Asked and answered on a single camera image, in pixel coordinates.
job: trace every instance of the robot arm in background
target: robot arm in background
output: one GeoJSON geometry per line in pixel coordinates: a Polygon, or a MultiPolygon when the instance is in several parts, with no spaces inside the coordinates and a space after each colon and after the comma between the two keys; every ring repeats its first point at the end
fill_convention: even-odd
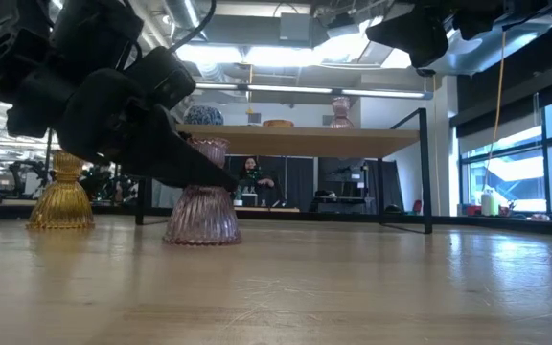
{"type": "Polygon", "coordinates": [[[466,40],[494,28],[508,30],[552,15],[552,0],[395,0],[414,5],[412,11],[387,18],[367,29],[369,40],[410,54],[412,66],[423,69],[449,48],[447,28],[466,40]]]}
{"type": "Polygon", "coordinates": [[[0,101],[10,135],[50,127],[78,158],[120,164],[166,185],[237,182],[168,123],[195,89],[177,57],[158,47],[125,68],[143,22],[118,0],[67,1],[50,32],[44,0],[0,0],[0,101]]]}

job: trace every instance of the wooden shelf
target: wooden shelf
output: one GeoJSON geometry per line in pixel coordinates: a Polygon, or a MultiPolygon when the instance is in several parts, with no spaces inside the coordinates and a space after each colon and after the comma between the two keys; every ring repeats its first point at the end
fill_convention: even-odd
{"type": "Polygon", "coordinates": [[[418,130],[177,125],[194,137],[230,142],[229,153],[382,158],[419,141],[418,130]]]}

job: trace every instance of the plastic bottle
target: plastic bottle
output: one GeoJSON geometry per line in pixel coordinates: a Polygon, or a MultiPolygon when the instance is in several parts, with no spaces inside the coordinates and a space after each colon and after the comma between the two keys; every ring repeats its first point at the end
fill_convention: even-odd
{"type": "Polygon", "coordinates": [[[487,188],[480,196],[480,213],[483,216],[491,216],[493,212],[494,190],[487,188]]]}

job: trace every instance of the glass vase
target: glass vase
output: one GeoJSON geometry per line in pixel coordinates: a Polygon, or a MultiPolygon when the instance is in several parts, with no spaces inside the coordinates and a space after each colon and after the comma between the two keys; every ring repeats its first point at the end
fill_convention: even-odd
{"type": "Polygon", "coordinates": [[[335,97],[332,100],[333,120],[331,128],[355,128],[349,120],[351,100],[348,97],[335,97]]]}
{"type": "MultiPolygon", "coordinates": [[[[193,147],[219,167],[229,142],[219,138],[189,139],[193,147]]],[[[177,245],[228,245],[242,241],[229,193],[222,187],[188,186],[168,222],[163,242],[177,245]]]]}
{"type": "Polygon", "coordinates": [[[78,183],[82,161],[64,151],[55,153],[57,181],[48,186],[32,210],[27,228],[35,231],[91,229],[91,204],[78,183]]]}

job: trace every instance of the amber glass vase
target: amber glass vase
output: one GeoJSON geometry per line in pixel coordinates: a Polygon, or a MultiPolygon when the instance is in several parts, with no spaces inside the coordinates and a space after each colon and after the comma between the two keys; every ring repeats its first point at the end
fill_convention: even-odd
{"type": "MultiPolygon", "coordinates": [[[[193,147],[223,167],[229,142],[224,139],[189,139],[193,147]]],[[[229,193],[222,187],[189,186],[173,208],[163,242],[201,246],[242,241],[238,218],[229,193]]]]}
{"type": "Polygon", "coordinates": [[[77,182],[82,161],[75,156],[55,153],[57,181],[44,191],[29,218],[30,230],[86,230],[94,226],[91,204],[86,192],[77,182]]]}
{"type": "Polygon", "coordinates": [[[351,100],[348,97],[335,97],[332,100],[333,120],[331,128],[355,128],[349,120],[351,100]]]}

